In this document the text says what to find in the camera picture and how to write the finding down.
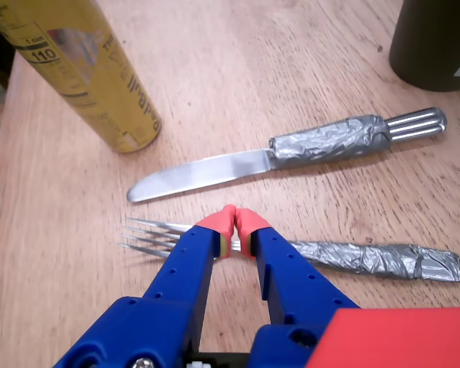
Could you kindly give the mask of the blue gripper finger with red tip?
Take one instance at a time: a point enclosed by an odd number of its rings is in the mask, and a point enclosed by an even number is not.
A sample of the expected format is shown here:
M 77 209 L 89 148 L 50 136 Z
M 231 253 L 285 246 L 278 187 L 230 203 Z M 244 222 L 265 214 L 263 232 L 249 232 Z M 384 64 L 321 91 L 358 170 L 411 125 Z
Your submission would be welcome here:
M 215 258 L 231 251 L 236 207 L 185 232 L 141 297 L 115 301 L 58 367 L 182 367 L 199 348 Z
M 303 367 L 336 311 L 356 304 L 260 215 L 239 209 L 241 250 L 255 258 L 270 322 L 255 335 L 249 367 Z

